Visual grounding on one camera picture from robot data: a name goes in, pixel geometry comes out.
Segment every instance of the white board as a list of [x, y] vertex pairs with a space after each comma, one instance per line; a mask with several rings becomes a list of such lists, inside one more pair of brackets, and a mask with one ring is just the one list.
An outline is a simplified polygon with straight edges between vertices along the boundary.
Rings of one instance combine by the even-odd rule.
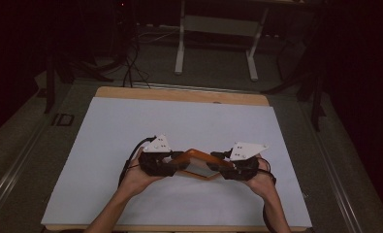
[[[290, 226], [311, 222], [272, 107], [93, 98], [42, 224], [89, 224], [116, 191], [135, 145], [165, 134], [172, 150], [230, 150], [265, 144], [262, 155]], [[127, 205], [117, 224], [264, 226], [262, 199], [243, 183], [174, 175], [153, 183]]]

